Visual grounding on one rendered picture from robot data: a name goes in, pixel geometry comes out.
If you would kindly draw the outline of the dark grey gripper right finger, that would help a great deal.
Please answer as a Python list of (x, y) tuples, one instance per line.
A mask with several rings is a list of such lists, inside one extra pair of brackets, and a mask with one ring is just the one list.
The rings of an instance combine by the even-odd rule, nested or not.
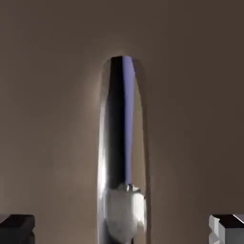
[(209, 244), (244, 244), (244, 214), (210, 215), (209, 227)]

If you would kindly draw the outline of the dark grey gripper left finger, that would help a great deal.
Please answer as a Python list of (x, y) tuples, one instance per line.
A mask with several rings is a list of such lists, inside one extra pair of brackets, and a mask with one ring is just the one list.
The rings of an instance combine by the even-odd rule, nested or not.
[(35, 244), (32, 214), (0, 214), (0, 244)]

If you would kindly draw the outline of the brown wooden drawer front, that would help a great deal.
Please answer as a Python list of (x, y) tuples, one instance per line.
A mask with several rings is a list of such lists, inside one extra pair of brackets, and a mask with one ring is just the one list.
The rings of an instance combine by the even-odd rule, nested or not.
[(150, 244), (244, 214), (244, 0), (0, 0), (0, 213), (97, 244), (103, 64), (139, 62)]

